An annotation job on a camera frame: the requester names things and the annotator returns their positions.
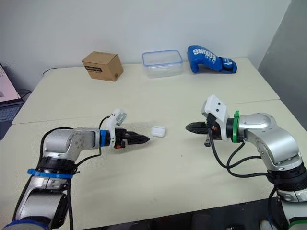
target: white table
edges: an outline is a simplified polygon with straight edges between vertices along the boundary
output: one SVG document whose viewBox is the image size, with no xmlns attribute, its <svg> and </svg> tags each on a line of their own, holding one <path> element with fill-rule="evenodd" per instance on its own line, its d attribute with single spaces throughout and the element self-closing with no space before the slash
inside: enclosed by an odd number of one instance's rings
<svg viewBox="0 0 307 230">
<path fill-rule="evenodd" d="M 153 125 L 167 128 L 164 138 L 126 149 L 103 148 L 104 156 L 87 161 L 72 180 L 72 202 L 76 229 L 93 228 L 170 214 L 219 207 L 267 198 L 272 185 L 264 177 L 240 179 L 230 176 L 216 162 L 212 150 L 204 147 L 205 136 L 189 133 L 185 125 L 204 120 L 202 102 L 194 107 L 183 103 L 160 111 L 129 110 L 123 127 L 148 134 Z M 228 104 L 250 114 L 266 112 L 297 140 L 303 159 L 307 159 L 307 133 L 279 100 Z M 10 222 L 22 188 L 28 178 L 27 168 L 35 167 L 43 134 L 52 128 L 96 127 L 110 113 L 101 109 L 100 116 L 61 119 L 13 125 L 2 141 L 0 228 Z M 223 162 L 237 145 L 216 142 Z M 95 150 L 82 155 L 95 154 Z M 235 160 L 257 155 L 247 144 Z M 264 172 L 261 160 L 238 166 L 237 173 Z M 61 229 L 68 229 L 68 221 Z"/>
<path fill-rule="evenodd" d="M 174 108 L 181 108 L 181 113 L 200 109 L 211 94 L 227 104 L 279 99 L 247 58 L 234 60 L 236 74 L 193 74 L 186 62 L 182 75 L 159 79 L 147 78 L 142 64 L 123 65 L 124 72 L 116 82 L 93 80 L 84 67 L 53 69 L 13 123 L 104 115 L 118 107 L 134 115 L 169 115 Z"/>
</svg>

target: clear food container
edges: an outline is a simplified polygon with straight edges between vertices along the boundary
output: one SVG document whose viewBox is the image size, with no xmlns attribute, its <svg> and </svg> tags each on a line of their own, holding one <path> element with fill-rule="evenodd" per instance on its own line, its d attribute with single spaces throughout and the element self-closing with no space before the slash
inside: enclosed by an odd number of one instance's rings
<svg viewBox="0 0 307 230">
<path fill-rule="evenodd" d="M 146 52 L 142 58 L 149 78 L 168 77 L 183 72 L 183 60 L 178 50 Z"/>
</svg>

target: blue container lid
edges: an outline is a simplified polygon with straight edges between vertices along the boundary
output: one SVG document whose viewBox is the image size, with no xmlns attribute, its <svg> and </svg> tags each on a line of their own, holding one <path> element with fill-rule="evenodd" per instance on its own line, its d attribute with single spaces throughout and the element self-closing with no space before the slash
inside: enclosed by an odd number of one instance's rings
<svg viewBox="0 0 307 230">
<path fill-rule="evenodd" d="M 142 58 L 143 65 L 148 68 L 183 63 L 179 51 L 175 49 L 146 52 L 142 54 Z"/>
</svg>

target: brown box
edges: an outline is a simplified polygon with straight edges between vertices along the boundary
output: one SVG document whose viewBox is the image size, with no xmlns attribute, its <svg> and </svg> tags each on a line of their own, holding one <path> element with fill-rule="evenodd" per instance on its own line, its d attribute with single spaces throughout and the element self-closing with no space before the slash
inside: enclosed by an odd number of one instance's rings
<svg viewBox="0 0 307 230">
<path fill-rule="evenodd" d="M 124 71 L 117 54 L 94 51 L 82 63 L 94 79 L 116 81 Z"/>
</svg>

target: laptop keyboard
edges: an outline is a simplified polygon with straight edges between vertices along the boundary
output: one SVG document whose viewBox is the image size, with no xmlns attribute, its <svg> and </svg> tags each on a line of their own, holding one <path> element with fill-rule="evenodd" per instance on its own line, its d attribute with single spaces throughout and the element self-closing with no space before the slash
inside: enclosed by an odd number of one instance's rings
<svg viewBox="0 0 307 230">
<path fill-rule="evenodd" d="M 12 121 L 16 117 L 19 109 L 20 106 L 11 107 L 11 108 L 0 108 L 0 122 Z"/>
</svg>

